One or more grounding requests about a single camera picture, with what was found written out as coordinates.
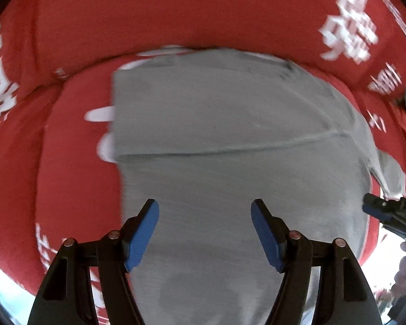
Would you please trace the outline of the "red bedspread with white print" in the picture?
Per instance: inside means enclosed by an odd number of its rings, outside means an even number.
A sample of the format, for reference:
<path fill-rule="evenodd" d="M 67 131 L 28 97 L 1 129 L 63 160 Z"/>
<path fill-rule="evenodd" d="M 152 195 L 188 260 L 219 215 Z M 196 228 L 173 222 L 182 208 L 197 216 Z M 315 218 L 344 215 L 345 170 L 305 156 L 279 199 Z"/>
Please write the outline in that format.
<path fill-rule="evenodd" d="M 34 295 L 65 238 L 98 240 L 131 217 L 114 155 L 114 73 L 218 49 L 328 82 L 406 173 L 401 0 L 11 0 L 0 15 L 6 276 Z"/>

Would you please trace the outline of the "grey fleece sweater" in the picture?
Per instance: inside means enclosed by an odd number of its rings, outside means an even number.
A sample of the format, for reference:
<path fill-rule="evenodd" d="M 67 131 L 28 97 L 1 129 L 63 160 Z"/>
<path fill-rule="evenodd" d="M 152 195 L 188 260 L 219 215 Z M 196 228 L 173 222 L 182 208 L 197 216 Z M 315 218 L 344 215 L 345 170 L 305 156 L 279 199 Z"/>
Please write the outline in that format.
<path fill-rule="evenodd" d="M 160 219 L 132 281 L 147 324 L 263 324 L 281 284 L 251 221 L 260 198 L 307 238 L 365 247 L 362 198 L 406 173 L 360 112 L 291 62 L 209 50 L 113 75 L 124 217 Z"/>

